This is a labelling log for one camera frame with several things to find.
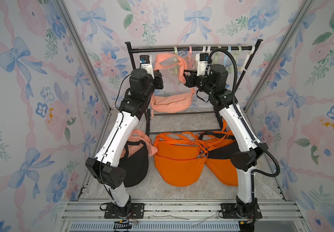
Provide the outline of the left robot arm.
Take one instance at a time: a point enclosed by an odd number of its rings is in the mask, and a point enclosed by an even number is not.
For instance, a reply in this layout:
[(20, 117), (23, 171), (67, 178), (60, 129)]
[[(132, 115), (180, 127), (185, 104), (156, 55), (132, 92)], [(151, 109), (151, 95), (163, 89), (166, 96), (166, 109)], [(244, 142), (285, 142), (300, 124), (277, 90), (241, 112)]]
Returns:
[(126, 90), (109, 137), (96, 156), (88, 158), (85, 163), (90, 174), (111, 196), (112, 201), (105, 208), (106, 218), (130, 218), (132, 215), (131, 197), (124, 186), (126, 170), (118, 165), (122, 151), (128, 148), (127, 139), (146, 112), (152, 94), (163, 88), (159, 71), (150, 74), (141, 68), (131, 72), (129, 83), (130, 88)]

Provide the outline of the black strap bag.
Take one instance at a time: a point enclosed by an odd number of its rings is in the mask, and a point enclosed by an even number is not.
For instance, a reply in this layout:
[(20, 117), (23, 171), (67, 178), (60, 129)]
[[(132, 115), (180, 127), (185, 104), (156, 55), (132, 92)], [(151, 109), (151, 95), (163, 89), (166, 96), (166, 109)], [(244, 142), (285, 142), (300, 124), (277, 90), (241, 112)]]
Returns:
[(232, 131), (207, 131), (199, 136), (208, 148), (208, 159), (230, 159), (239, 152), (239, 146)]

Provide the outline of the orange bag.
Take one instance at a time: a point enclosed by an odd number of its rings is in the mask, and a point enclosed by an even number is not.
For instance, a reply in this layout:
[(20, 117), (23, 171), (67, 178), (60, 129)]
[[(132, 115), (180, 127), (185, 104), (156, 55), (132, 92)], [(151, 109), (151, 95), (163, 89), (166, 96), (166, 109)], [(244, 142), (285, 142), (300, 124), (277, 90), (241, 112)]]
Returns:
[(177, 160), (208, 157), (205, 144), (190, 132), (161, 133), (154, 142), (159, 156)]
[(223, 184), (227, 186), (238, 185), (237, 169), (232, 164), (231, 159), (214, 160), (207, 158), (205, 164)]
[(156, 153), (154, 156), (154, 164), (165, 182), (175, 187), (187, 187), (199, 180), (206, 159), (207, 157), (190, 160), (175, 160), (159, 156)]

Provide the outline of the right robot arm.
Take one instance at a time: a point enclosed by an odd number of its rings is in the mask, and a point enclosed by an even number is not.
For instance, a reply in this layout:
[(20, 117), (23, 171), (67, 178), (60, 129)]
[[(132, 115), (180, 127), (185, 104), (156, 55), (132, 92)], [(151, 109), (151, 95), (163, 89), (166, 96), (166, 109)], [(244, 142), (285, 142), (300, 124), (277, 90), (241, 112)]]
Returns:
[(185, 86), (196, 87), (208, 95), (209, 102), (218, 110), (226, 121), (238, 144), (239, 151), (230, 160), (237, 169), (239, 190), (236, 206), (233, 210), (241, 218), (254, 223), (259, 218), (257, 198), (255, 195), (255, 169), (263, 149), (243, 117), (240, 107), (234, 102), (234, 93), (227, 89), (228, 71), (223, 65), (214, 64), (206, 74), (185, 70)]

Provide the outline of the pink bag with buckle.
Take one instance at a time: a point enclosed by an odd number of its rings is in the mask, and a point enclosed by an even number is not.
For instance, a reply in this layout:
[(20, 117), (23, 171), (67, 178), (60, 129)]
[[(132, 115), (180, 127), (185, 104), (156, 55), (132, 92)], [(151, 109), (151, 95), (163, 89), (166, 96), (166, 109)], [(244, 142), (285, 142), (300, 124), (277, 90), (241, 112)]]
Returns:
[(153, 156), (157, 153), (157, 148), (152, 144), (149, 136), (141, 130), (133, 130), (122, 149), (121, 159), (125, 156), (133, 158), (137, 156)]

